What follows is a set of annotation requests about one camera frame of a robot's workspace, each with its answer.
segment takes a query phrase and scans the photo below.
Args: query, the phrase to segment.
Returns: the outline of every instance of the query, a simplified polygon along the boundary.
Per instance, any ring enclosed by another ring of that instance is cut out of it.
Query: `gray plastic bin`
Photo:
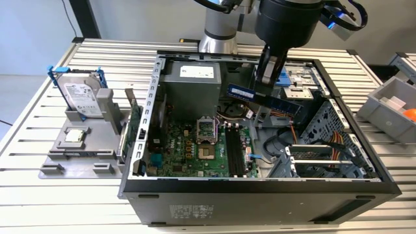
[[[399,111],[384,102],[386,99],[395,97],[406,102]],[[416,108],[416,87],[394,77],[368,94],[368,100],[358,115],[400,143],[410,144],[416,143],[416,123],[403,115],[403,111],[414,108]]]

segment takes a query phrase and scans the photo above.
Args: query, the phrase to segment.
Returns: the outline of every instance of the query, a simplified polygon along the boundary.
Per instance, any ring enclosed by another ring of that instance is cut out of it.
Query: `white label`
[[[242,90],[239,90],[239,89],[235,89],[235,88],[232,88],[232,93],[235,93],[235,94],[240,94],[242,96],[246,96],[246,97],[248,97],[248,98],[254,98],[254,94],[251,94],[251,93],[247,93],[247,92],[244,92],[244,91],[242,91]]]
[[[246,117],[247,118],[252,118],[254,116],[254,111],[252,110],[248,110],[247,114],[246,114]]]
[[[103,117],[92,88],[86,84],[74,83],[66,83],[64,87],[78,112],[87,117]]]
[[[214,78],[214,67],[182,66],[180,77]]]
[[[212,218],[214,205],[170,205],[172,218]]]

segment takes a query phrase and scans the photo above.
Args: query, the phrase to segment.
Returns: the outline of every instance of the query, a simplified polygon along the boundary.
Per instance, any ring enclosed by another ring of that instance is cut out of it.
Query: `gray wall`
[[[368,27],[344,42],[319,25],[307,47],[356,49],[372,63],[387,62],[396,51],[416,52],[416,0],[359,2],[368,10]],[[91,0],[91,4],[104,39],[202,38],[206,10],[194,0]],[[0,34],[0,74],[44,75],[74,38],[60,0],[0,0]],[[262,44],[255,35],[239,34],[238,41]]]
[[[367,28],[343,41],[319,24],[307,47],[356,49],[371,63],[386,63],[398,51],[416,52],[416,0],[359,2],[368,10]],[[194,0],[91,0],[91,4],[104,38],[159,42],[202,38],[206,10]],[[238,41],[262,44],[248,34],[238,35]]]
[[[47,66],[56,65],[74,37],[60,0],[0,0],[0,74],[47,76]]]

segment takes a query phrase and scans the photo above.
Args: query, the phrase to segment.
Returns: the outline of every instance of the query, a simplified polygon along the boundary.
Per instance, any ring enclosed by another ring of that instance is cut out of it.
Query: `orange object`
[[[411,120],[416,121],[416,109],[410,109],[403,114],[410,117]]]

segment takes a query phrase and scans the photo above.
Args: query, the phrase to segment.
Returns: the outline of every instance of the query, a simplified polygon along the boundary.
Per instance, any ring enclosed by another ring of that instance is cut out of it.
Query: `aluminum table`
[[[86,39],[72,43],[59,66],[106,71],[114,100],[128,107],[124,88],[134,88],[139,104],[146,100],[156,50],[198,51],[195,43],[147,43]],[[240,45],[239,53],[259,55],[260,46]],[[290,57],[320,59],[356,112],[380,80],[354,51],[292,49]],[[216,226],[150,228],[127,200],[118,198],[119,179],[39,179],[66,121],[66,102],[46,79],[35,97],[0,143],[0,233],[416,233],[416,145],[400,145],[368,122],[358,119],[368,140],[403,195],[336,226]]]

